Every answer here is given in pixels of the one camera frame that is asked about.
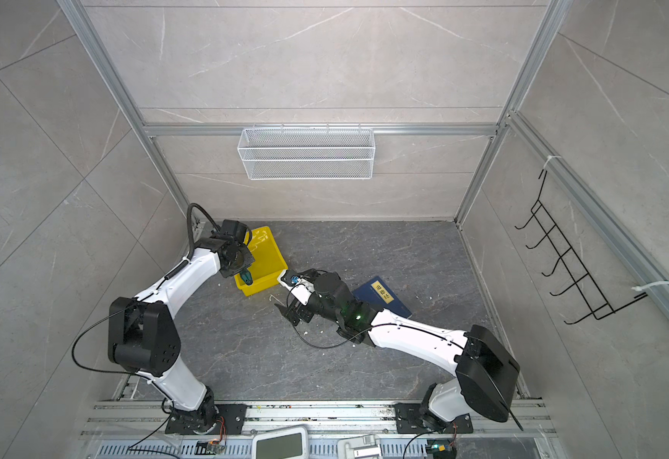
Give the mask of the green black screwdriver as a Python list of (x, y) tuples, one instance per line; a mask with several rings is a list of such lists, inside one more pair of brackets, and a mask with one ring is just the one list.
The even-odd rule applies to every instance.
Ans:
[(248, 286), (254, 283), (253, 275), (250, 272), (250, 266), (242, 268), (238, 273), (240, 279)]

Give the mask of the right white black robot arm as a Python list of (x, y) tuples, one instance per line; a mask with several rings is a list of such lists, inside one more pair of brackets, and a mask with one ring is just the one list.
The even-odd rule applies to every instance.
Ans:
[(405, 319), (358, 299), (334, 272), (286, 270), (278, 281), (288, 296), (277, 308), (292, 326), (322, 317), (345, 344), (396, 350), (450, 373), (450, 381), (432, 384), (421, 401), (417, 417), (427, 430), (444, 431), (474, 414), (496, 423), (517, 419), (512, 401), (520, 365), (489, 329), (450, 330)]

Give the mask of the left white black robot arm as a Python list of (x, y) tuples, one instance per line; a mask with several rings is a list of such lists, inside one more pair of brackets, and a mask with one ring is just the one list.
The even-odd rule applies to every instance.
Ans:
[(210, 277), (248, 273), (254, 262), (251, 240), (247, 225), (225, 220), (209, 237), (194, 239), (188, 254), (158, 282), (133, 298), (117, 298), (109, 308), (111, 363), (158, 389), (170, 403), (171, 417), (196, 433), (215, 427), (218, 409), (212, 390), (183, 362), (175, 317)]

